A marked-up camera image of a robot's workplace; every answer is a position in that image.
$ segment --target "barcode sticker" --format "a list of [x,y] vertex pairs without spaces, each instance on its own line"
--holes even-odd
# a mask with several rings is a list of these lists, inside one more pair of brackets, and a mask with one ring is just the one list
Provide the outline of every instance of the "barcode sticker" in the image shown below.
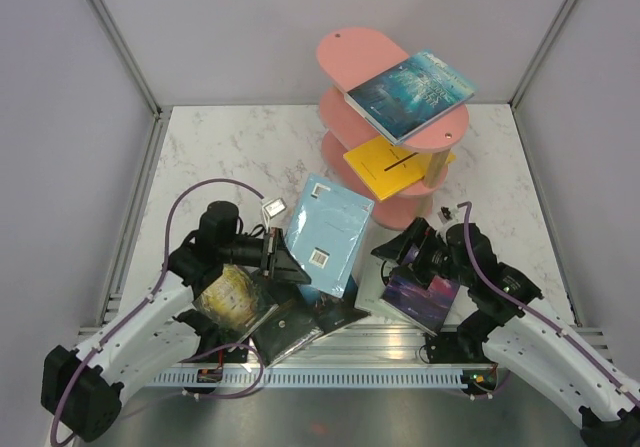
[[331,189],[329,187],[327,187],[326,185],[316,184],[313,187],[313,191],[311,192],[311,197],[313,197],[314,199],[317,199],[318,195],[320,195],[320,192],[329,191],[329,190],[331,190]]
[[313,249],[313,252],[311,252],[309,263],[320,267],[321,269],[324,269],[324,266],[327,265],[328,260],[329,254],[327,252],[320,249]]

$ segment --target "pink shelf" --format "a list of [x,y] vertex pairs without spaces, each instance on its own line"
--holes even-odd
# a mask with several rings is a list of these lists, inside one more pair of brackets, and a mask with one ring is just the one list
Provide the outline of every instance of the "pink shelf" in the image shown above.
[[[320,99],[318,105],[324,125],[340,141],[346,151],[378,137],[380,134],[371,127],[349,104],[338,89],[331,87]],[[444,183],[449,168],[445,166],[434,187],[427,187],[422,181],[410,185],[396,195],[400,197],[424,197],[433,194]]]
[[[347,150],[331,132],[327,132],[322,139],[321,150],[325,162],[340,176],[349,189],[376,200],[367,186],[362,183],[358,175],[342,158]],[[429,215],[432,205],[433,199],[431,196],[420,199],[394,196],[384,202],[376,201],[373,209],[373,219],[387,229],[404,230],[417,215],[423,217]]]
[[[348,92],[409,55],[377,30],[351,27],[324,37],[316,49],[316,57],[339,93]],[[460,142],[468,127],[469,112],[461,105],[409,139],[403,147],[425,153],[447,150]]]

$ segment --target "light blue book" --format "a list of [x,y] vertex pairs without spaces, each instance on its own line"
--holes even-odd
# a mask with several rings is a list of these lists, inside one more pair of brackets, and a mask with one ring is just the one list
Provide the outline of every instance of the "light blue book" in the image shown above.
[[394,145],[416,135],[469,100],[475,85],[423,50],[344,95]]
[[373,206],[371,199],[309,176],[285,243],[312,287],[342,298]]

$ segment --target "yellow book cover illustration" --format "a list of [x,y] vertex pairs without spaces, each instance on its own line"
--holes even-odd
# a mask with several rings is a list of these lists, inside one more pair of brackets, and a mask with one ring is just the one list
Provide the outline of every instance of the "yellow book cover illustration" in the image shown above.
[[[449,154],[447,164],[455,159]],[[420,154],[376,137],[344,154],[344,160],[379,200],[385,200],[424,177],[431,154]]]

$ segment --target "marble tabletop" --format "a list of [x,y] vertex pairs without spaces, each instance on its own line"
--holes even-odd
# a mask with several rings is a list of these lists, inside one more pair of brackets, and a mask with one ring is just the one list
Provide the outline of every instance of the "marble tabletop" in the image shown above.
[[[441,206],[472,201],[472,221],[491,239],[499,259],[524,272],[560,317],[574,324],[511,110],[502,104],[472,104],[469,114],[469,130],[453,148],[457,160],[434,194],[434,212]],[[213,177],[246,182],[267,198],[285,200],[289,209],[277,218],[276,225],[286,228],[309,173],[336,180],[320,155],[325,132],[315,105],[175,107],[121,306],[130,305],[157,279],[166,217],[182,191]],[[200,215],[214,200],[235,202],[246,229],[260,222],[260,203],[252,193],[226,184],[205,186],[178,207],[171,229],[171,250],[197,226]],[[427,220],[439,225],[434,214]],[[369,231],[363,251],[394,235],[379,226]],[[360,257],[354,272],[356,280],[361,280],[368,268],[377,268],[367,259],[370,256]],[[446,323],[455,325],[474,310],[475,305],[461,291]],[[379,318],[366,321],[386,322]]]

